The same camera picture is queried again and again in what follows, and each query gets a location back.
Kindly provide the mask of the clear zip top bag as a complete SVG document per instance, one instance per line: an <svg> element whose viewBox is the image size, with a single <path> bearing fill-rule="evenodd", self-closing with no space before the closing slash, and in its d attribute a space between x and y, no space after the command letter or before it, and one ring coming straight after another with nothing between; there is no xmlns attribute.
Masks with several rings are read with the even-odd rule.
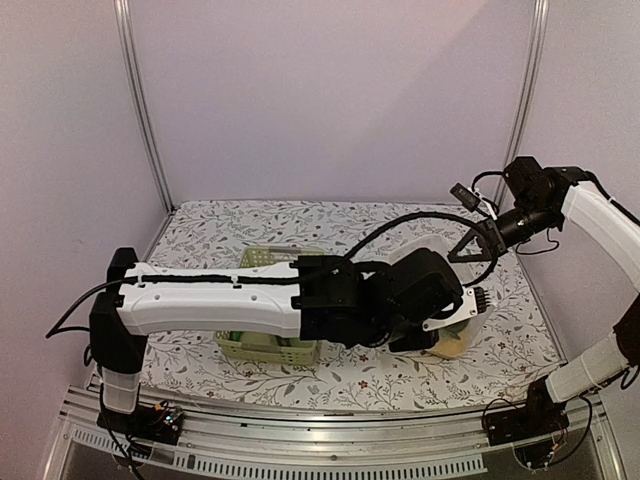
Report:
<svg viewBox="0 0 640 480"><path fill-rule="evenodd" d="M405 258L407 255L409 255L413 251L420 248L427 248L431 251L434 251L440 254L444 259L446 259L447 254L453 248L453 242L439 235L435 235L435 234L425 235L418 238L417 240L410 241L409 243L394 250L392 253L388 255L387 261L390 264L394 264L397 261ZM466 287L464 289L464 292L467 289L474 288L474 287L480 287L480 286L475 285L473 287ZM469 347L470 347L472 341L480 333L481 327L484 325L485 321L489 318L489 315L493 312L493 310L494 310L494 306L492 305L490 300L490 307L485 314L481 316L477 316L467 321L463 321L454 325L450 325L445 328L441 328L439 330L431 331L431 333L438 334L438 341L443 339L449 339L449 338L455 338L455 339L466 338L469 340ZM412 357L417 357L418 355L426 355L426 354L429 354L427 350L430 348L419 347L417 350L408 351L407 354Z"/></svg>

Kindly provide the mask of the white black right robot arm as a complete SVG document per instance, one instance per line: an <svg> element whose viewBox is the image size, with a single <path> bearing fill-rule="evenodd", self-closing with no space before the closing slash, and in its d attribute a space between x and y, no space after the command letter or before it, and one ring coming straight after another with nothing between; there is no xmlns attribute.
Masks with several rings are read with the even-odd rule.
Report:
<svg viewBox="0 0 640 480"><path fill-rule="evenodd" d="M450 262L495 262L508 248L570 222L601 247L632 286L639 285L639 221L595 174L579 167L542 167L535 158L520 156L498 175L513 196L513 208L473 224L449 252ZM554 405L603 388L638 365L639 304L633 302L604 339L529 386L517 427L524 435L539 435L554 422Z"/></svg>

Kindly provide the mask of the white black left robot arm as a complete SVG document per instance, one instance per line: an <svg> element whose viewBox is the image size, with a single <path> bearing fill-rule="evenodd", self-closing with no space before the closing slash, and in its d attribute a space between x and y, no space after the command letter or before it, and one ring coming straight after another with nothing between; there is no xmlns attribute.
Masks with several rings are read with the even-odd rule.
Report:
<svg viewBox="0 0 640 480"><path fill-rule="evenodd" d="M348 256L300 256L236 270L163 270L117 250L107 279L83 295L92 305L90 351L102 402L128 434L148 426L138 404L148 337L161 331L240 331L345 347L430 346L430 321L454 317L465 289L448 262L421 248L393 264Z"/></svg>

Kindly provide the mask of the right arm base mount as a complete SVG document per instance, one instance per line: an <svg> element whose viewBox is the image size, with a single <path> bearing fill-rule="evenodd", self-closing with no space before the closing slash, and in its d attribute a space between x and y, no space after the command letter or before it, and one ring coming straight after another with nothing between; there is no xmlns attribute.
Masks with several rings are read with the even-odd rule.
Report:
<svg viewBox="0 0 640 480"><path fill-rule="evenodd" d="M481 425L491 446L518 442L560 432L569 427L566 401L555 403L546 386L546 378L532 382L523 406L482 414Z"/></svg>

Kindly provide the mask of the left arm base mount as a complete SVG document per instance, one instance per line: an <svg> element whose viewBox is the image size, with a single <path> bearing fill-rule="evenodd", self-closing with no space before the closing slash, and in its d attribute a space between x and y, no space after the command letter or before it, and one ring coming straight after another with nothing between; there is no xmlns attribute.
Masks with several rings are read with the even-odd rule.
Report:
<svg viewBox="0 0 640 480"><path fill-rule="evenodd" d="M176 446L184 423L184 410L162 401L155 406L137 405L132 414L122 414L103 408L97 425L126 440L143 440Z"/></svg>

